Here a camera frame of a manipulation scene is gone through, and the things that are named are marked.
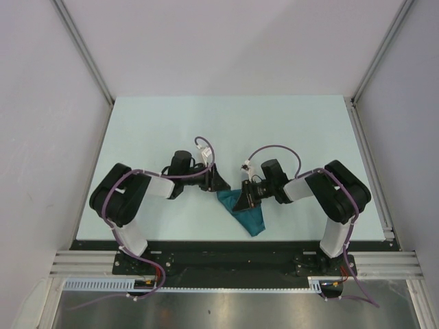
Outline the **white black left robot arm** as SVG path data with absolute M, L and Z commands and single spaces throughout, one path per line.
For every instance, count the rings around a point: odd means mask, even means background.
M 136 220 L 147 197 L 175 199 L 186 186 L 198 186 L 206 192 L 230 190 L 216 164 L 207 161 L 210 155 L 208 147 L 202 149 L 203 161 L 197 163 L 190 152 L 178 150 L 159 175 L 117 163 L 92 192 L 89 206 L 110 227 L 119 249 L 129 255 L 127 264 L 135 273 L 145 273 L 152 265 L 151 256 L 144 252 L 147 240 Z

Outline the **aluminium corner post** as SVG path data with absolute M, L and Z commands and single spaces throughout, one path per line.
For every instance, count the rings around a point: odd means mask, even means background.
M 363 95 L 364 91 L 372 80 L 376 70 L 379 68 L 379 65 L 385 58 L 387 52 L 390 50 L 390 46 L 394 42 L 403 24 L 405 23 L 406 18 L 409 16 L 411 9 L 416 3 L 417 1 L 415 0 L 402 1 L 394 18 L 392 19 L 389 28 L 387 29 L 382 41 L 380 42 L 377 51 L 375 52 L 370 64 L 368 65 L 366 72 L 361 78 L 359 85 L 355 89 L 355 92 L 351 96 L 351 103 L 353 105 L 356 105 L 361 99 L 361 96 Z
M 62 0 L 51 0 L 50 3 L 54 7 L 56 14 L 59 16 L 60 21 L 64 25 L 69 38 L 71 39 L 74 47 L 77 49 L 85 67 L 89 71 L 93 81 L 102 97 L 106 100 L 106 103 L 112 108 L 115 104 L 115 98 L 112 96 L 111 91 L 104 80 L 104 77 L 97 66 L 96 61 L 90 52 L 85 39 L 82 36 L 73 16 L 71 15 L 66 3 Z

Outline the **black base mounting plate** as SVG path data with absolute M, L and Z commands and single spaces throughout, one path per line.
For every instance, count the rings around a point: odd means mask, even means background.
M 348 247 L 348 258 L 329 259 L 318 248 L 317 241 L 301 242 L 195 242 L 153 241 L 143 257 L 158 263 L 168 276 L 187 269 L 213 271 L 279 270 L 295 276 L 322 274 L 337 276 L 356 268 L 357 254 L 383 254 L 400 250 L 394 241 L 354 241 Z

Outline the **right aluminium corner post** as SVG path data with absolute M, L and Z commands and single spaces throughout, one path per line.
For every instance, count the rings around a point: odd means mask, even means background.
M 402 1 L 394 18 L 392 19 L 389 28 L 387 29 L 382 41 L 380 42 L 377 51 L 375 52 L 370 64 L 368 65 L 366 72 L 361 78 L 359 85 L 355 89 L 355 92 L 351 96 L 351 103 L 353 105 L 356 105 L 361 99 L 361 96 L 363 95 L 364 91 L 372 80 L 376 70 L 379 68 L 379 65 L 385 58 L 387 52 L 390 50 L 390 46 L 394 42 L 403 24 L 405 23 L 406 18 L 409 16 L 411 9 L 416 3 L 417 1 L 415 0 Z

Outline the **aluminium frame rail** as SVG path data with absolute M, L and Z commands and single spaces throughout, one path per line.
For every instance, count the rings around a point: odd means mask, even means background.
M 362 256 L 371 257 L 372 260 L 368 263 L 369 268 L 360 272 L 358 276 L 363 281 L 383 280 L 390 290 L 394 289 L 398 281 L 403 280 L 405 282 L 403 294 L 414 309 L 412 317 L 415 322 L 420 328 L 437 328 L 438 315 L 431 301 L 416 252 L 405 251 L 394 230 L 390 209 L 359 118 L 357 104 L 349 97 L 345 99 L 345 103 L 377 205 L 385 235 L 384 245 L 387 247 L 384 251 L 361 252 Z

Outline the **left aluminium corner post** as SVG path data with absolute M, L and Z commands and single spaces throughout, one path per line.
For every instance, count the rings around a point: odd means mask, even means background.
M 74 47 L 77 49 L 85 67 L 89 71 L 93 81 L 102 97 L 106 100 L 106 103 L 112 108 L 115 104 L 115 98 L 112 96 L 111 91 L 104 80 L 104 77 L 97 66 L 96 61 L 90 52 L 85 39 L 82 36 L 73 16 L 71 15 L 66 3 L 62 0 L 51 0 L 50 3 L 54 7 L 56 14 L 59 16 L 60 21 L 64 25 L 69 38 L 71 39 Z

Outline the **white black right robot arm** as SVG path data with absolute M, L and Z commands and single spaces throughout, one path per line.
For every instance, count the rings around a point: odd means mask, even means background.
M 300 178 L 289 179 L 277 159 L 263 162 L 265 176 L 260 182 L 241 183 L 241 193 L 233 212 L 253 210 L 263 199 L 273 197 L 279 204 L 290 204 L 313 197 L 327 216 L 320 241 L 316 266 L 324 275 L 332 275 L 347 259 L 353 226 L 372 196 L 368 187 L 339 160 L 317 168 Z

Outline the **teal cloth napkin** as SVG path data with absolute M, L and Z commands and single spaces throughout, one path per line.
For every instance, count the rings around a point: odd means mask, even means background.
M 241 191 L 239 189 L 216 192 L 217 200 L 225 209 L 239 222 L 239 224 L 251 236 L 257 236 L 265 230 L 263 212 L 261 206 L 250 210 L 234 211 L 233 207 L 237 203 Z

